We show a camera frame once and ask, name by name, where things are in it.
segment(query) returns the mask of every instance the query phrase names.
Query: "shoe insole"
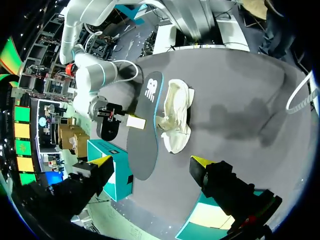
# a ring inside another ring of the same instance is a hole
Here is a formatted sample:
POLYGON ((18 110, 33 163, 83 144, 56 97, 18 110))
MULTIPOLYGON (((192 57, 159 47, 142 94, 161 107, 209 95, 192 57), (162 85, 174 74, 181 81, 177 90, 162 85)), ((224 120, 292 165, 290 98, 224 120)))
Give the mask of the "shoe insole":
POLYGON ((144 129, 130 127, 126 142, 129 166, 134 177, 147 180, 158 158, 156 112, 163 88, 163 74, 152 72, 143 81, 134 115, 145 120, 144 129))

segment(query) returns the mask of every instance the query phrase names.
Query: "round table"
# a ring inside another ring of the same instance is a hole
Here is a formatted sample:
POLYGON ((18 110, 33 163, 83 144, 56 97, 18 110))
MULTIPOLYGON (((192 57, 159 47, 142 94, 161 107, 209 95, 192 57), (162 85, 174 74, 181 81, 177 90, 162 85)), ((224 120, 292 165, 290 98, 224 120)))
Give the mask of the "round table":
MULTIPOLYGON (((269 221, 272 229, 278 226, 296 203, 304 186, 301 179, 309 174, 313 162, 308 153, 310 109, 285 113, 288 98, 305 75, 269 56, 219 48, 176 50, 139 58, 135 63, 142 70, 134 83, 136 92, 107 86, 100 94, 110 102, 128 105, 128 96, 139 95, 137 83, 159 71, 164 83, 158 116, 163 116, 169 80, 185 81, 195 89, 195 95, 188 144, 182 152, 170 154, 158 132, 158 160, 149 179, 134 179, 129 196, 134 206, 167 223, 183 225, 201 192, 189 174, 190 156, 195 155, 226 161, 246 183, 270 189, 283 198, 269 221)), ((292 105, 307 95, 305 85, 292 105)), ((91 138, 97 137, 94 127, 91 138)), ((126 149, 128 130, 121 126, 112 143, 126 149)), ((142 229, 150 232, 150 227, 142 229)))

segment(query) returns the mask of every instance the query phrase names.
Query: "light blue box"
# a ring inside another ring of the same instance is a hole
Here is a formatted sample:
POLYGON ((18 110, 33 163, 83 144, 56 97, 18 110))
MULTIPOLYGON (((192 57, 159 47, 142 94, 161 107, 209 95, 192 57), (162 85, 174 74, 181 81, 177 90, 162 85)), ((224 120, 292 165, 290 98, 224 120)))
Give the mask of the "light blue box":
POLYGON ((108 155, 113 157, 114 175, 103 190, 110 198, 118 202, 132 193, 133 174, 129 167, 128 153, 102 139, 87 141, 88 162, 108 155))
MULTIPOLYGON (((255 191, 255 195, 259 196, 262 194, 262 191, 255 191)), ((175 236, 178 240, 219 240, 227 236, 226 229, 214 228, 214 227, 206 227, 202 225, 195 224, 190 221, 191 215, 196 209, 198 203, 211 205, 211 206, 219 206, 217 202, 212 197, 206 197, 202 192, 194 205, 193 210, 191 211, 189 217, 187 218, 185 224, 181 228, 181 230, 175 236)))

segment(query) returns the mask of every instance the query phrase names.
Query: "screen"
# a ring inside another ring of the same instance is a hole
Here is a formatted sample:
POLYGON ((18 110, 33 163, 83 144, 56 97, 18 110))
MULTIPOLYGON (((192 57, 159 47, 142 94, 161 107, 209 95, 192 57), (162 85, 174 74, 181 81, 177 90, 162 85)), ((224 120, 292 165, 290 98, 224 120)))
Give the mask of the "screen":
POLYGON ((16 138, 30 138, 30 125, 24 123, 15 123, 14 124, 14 136, 16 138))
POLYGON ((34 172, 34 164, 32 158, 29 157, 17 157, 18 169, 22 172, 34 172))
POLYGON ((26 185, 33 181, 36 181, 36 175, 34 175, 33 173, 20 173, 19 175, 22 185, 26 185))
POLYGON ((15 151, 18 155, 31 156, 31 144, 29 141, 15 140, 15 151))
POLYGON ((22 122, 30 122, 30 108, 23 106, 15 106, 14 120, 22 122))
POLYGON ((56 172, 56 171, 46 171, 45 172, 46 180, 49 185, 62 182, 64 180, 63 175, 64 174, 62 172, 60 172, 60 173, 56 172))

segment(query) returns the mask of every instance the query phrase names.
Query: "cardboard box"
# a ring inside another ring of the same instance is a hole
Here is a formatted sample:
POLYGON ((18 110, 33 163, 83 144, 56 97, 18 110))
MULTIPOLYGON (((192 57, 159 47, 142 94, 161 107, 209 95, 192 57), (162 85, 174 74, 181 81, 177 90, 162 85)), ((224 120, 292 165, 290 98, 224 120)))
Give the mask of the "cardboard box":
POLYGON ((84 132, 76 132, 74 133, 76 148, 75 155, 78 158, 84 158, 88 156, 87 152, 87 140, 90 140, 90 137, 84 132))
POLYGON ((71 125, 71 124, 72 124, 72 117, 68 117, 67 124, 68 124, 68 125, 71 125))
POLYGON ((77 126, 77 125, 59 124, 59 127, 58 127, 59 143, 62 142, 62 146, 60 146, 60 148, 72 149, 73 145, 69 142, 69 139, 72 138, 76 133, 85 134, 85 131, 80 126, 77 126))

